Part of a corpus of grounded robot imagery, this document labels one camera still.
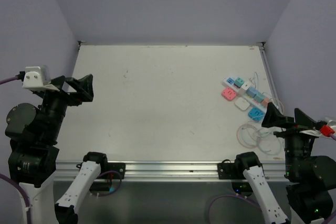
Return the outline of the salmon cube charger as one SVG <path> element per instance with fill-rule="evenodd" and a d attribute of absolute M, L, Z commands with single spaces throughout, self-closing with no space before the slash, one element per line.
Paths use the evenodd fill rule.
<path fill-rule="evenodd" d="M 267 108 L 269 102 L 270 102 L 270 99 L 269 99 L 268 97 L 265 97 L 265 98 L 261 101 L 260 104 L 261 104 L 264 108 Z"/>

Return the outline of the blue plug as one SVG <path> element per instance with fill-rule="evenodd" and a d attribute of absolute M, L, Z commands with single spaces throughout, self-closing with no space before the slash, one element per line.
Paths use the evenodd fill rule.
<path fill-rule="evenodd" d="M 253 107 L 253 108 L 248 112 L 248 117 L 249 117 L 250 119 L 252 119 L 253 121 L 256 121 L 256 122 L 260 122 L 260 121 L 262 121 L 263 118 L 264 118 L 264 116 L 265 116 L 265 113 L 264 113 L 262 110 L 260 110 L 260 109 L 258 109 L 258 108 L 256 108 L 256 107 Z"/>

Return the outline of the teal cube charger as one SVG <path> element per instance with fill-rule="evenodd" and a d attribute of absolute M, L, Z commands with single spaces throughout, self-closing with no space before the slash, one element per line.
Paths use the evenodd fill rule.
<path fill-rule="evenodd" d="M 257 102 L 257 103 L 262 103 L 262 101 L 265 99 L 265 96 L 258 92 L 256 93 L 256 95 L 254 96 L 254 100 Z"/>

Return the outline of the blue cube charger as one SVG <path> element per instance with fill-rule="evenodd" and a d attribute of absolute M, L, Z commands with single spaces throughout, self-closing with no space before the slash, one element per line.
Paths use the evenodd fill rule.
<path fill-rule="evenodd" d="M 258 90 L 255 89 L 254 87 L 249 87 L 246 91 L 246 95 L 251 97 L 251 98 L 254 98 L 257 93 L 258 93 Z"/>

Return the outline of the white plug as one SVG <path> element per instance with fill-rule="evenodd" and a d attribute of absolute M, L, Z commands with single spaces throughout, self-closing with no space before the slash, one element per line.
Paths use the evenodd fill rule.
<path fill-rule="evenodd" d="M 241 111 L 246 111 L 250 107 L 250 103 L 247 100 L 245 100 L 244 98 L 239 97 L 235 101 L 235 106 L 237 108 L 239 108 Z"/>

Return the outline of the white cube charger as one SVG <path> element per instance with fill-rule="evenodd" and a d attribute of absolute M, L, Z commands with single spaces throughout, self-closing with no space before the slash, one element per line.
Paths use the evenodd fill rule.
<path fill-rule="evenodd" d="M 250 81 L 245 81 L 242 85 L 241 85 L 241 89 L 247 91 L 250 87 L 251 87 L 252 83 Z"/>

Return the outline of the white power strip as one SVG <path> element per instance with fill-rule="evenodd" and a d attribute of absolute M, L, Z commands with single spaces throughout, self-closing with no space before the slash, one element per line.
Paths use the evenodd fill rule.
<path fill-rule="evenodd" d="M 266 112 L 266 108 L 264 108 L 260 103 L 257 103 L 254 100 L 254 98 L 251 98 L 251 97 L 247 96 L 245 90 L 243 90 L 241 88 L 237 88 L 234 85 L 234 81 L 235 81 L 236 78 L 237 77 L 234 77 L 234 76 L 224 78 L 223 81 L 222 81 L 222 85 L 225 86 L 225 87 L 232 88 L 237 93 L 237 96 L 244 98 L 245 100 L 247 100 L 250 103 L 250 105 L 262 110 L 263 112 Z"/>

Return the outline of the teal cube plug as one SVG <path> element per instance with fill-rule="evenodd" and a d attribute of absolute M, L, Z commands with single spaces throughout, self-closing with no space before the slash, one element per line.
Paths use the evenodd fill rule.
<path fill-rule="evenodd" d="M 237 87 L 237 88 L 241 88 L 242 85 L 244 84 L 244 80 L 240 77 L 236 78 L 235 81 L 234 81 L 234 85 Z"/>

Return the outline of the pink plug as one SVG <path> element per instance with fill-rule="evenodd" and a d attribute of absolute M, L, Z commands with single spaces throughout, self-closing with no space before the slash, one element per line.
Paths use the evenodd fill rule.
<path fill-rule="evenodd" d="M 222 96 L 227 100 L 227 101 L 232 101 L 237 97 L 237 93 L 230 87 L 226 87 L 222 91 Z"/>

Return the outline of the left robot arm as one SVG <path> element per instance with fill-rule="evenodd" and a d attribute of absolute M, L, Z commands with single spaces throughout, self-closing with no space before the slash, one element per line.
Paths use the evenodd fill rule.
<path fill-rule="evenodd" d="M 68 190 L 54 200 L 57 137 L 67 108 L 93 101 L 92 83 L 91 74 L 81 79 L 60 76 L 46 82 L 36 72 L 23 77 L 23 87 L 43 100 L 39 106 L 21 103 L 6 118 L 5 135 L 12 149 L 7 180 L 21 197 L 24 223 L 77 223 L 90 186 L 109 172 L 105 154 L 87 153 Z"/>

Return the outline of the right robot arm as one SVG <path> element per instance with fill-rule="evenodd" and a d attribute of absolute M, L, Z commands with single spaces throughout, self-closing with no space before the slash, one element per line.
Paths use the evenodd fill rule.
<path fill-rule="evenodd" d="M 329 223 L 335 217 L 329 190 L 335 189 L 335 160 L 313 156 L 316 138 L 335 139 L 335 120 L 315 121 L 299 108 L 294 117 L 284 116 L 273 103 L 268 103 L 262 127 L 279 127 L 274 132 L 285 143 L 285 175 L 291 217 L 280 208 L 269 185 L 263 166 L 254 152 L 236 156 L 234 172 L 246 178 L 257 199 L 265 223 Z"/>

